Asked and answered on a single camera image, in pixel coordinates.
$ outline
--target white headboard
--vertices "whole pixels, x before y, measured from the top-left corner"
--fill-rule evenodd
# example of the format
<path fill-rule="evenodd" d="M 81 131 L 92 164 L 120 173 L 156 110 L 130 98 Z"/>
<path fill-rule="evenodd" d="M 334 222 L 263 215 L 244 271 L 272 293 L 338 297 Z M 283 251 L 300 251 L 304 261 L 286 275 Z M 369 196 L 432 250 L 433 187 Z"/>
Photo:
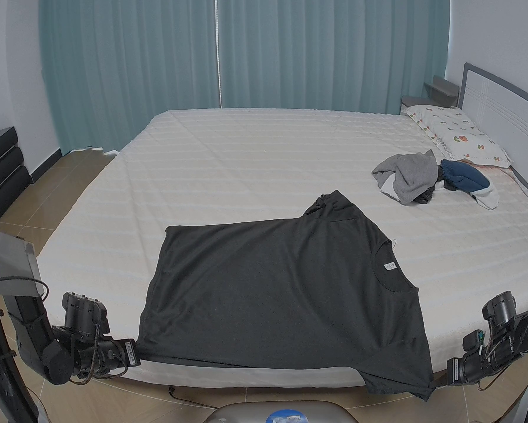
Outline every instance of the white headboard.
<path fill-rule="evenodd" d="M 528 93 L 465 63 L 458 106 L 505 149 L 515 174 L 528 187 Z"/>

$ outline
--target white sticker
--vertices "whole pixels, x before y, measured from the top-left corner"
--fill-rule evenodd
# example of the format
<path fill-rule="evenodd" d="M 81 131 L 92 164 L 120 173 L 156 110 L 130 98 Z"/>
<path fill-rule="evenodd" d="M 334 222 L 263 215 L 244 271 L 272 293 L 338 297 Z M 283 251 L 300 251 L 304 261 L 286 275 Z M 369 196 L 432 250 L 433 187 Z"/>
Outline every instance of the white sticker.
<path fill-rule="evenodd" d="M 133 352 L 133 347 L 131 346 L 131 342 L 125 342 L 125 347 L 127 349 L 129 363 L 131 364 L 131 366 L 136 365 L 135 353 Z"/>

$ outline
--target teal curtain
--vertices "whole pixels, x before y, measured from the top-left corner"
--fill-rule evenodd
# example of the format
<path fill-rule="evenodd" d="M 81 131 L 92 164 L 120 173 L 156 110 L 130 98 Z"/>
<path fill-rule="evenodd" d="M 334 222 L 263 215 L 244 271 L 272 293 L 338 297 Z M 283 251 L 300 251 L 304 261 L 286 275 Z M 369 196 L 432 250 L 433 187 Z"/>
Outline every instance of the teal curtain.
<path fill-rule="evenodd" d="M 168 109 L 219 107 L 214 0 L 40 0 L 63 153 L 120 150 Z"/>
<path fill-rule="evenodd" d="M 218 0 L 223 107 L 398 113 L 444 76 L 450 0 Z"/>

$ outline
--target gray headboard frame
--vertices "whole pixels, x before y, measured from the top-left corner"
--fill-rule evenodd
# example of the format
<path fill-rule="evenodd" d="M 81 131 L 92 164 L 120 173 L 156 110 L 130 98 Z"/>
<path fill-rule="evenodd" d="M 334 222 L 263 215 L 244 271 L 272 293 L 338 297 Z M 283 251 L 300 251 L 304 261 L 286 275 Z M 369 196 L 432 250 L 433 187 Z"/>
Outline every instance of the gray headboard frame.
<path fill-rule="evenodd" d="M 498 77 L 497 75 L 492 74 L 491 72 L 488 72 L 477 66 L 474 66 L 471 63 L 465 63 L 464 64 L 464 75 L 462 77 L 462 87 L 460 88 L 460 96 L 458 98 L 459 108 L 462 108 L 462 105 L 464 103 L 464 95 L 465 95 L 465 89 L 466 89 L 466 81 L 468 78 L 468 71 L 475 72 L 476 74 L 481 75 L 482 77 L 497 83 L 498 85 L 502 86 L 505 89 L 508 89 L 512 93 L 520 96 L 521 98 L 525 99 L 528 102 L 528 92 L 522 90 L 518 86 L 515 86 L 513 83 L 509 83 L 507 80 L 504 80 Z M 524 179 L 524 177 L 522 177 L 514 167 L 511 167 L 511 170 L 514 172 L 515 176 L 517 176 L 517 178 L 522 182 L 522 184 L 528 188 L 528 182 Z"/>

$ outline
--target floral pillow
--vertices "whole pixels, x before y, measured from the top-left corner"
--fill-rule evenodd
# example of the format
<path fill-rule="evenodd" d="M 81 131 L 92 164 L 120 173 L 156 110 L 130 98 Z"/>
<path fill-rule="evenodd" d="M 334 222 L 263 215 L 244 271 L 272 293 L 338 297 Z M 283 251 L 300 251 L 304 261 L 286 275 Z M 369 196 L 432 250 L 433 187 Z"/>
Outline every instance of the floral pillow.
<path fill-rule="evenodd" d="M 459 108 L 414 105 L 403 110 L 433 140 L 448 160 L 509 167 L 507 153 L 484 134 Z"/>

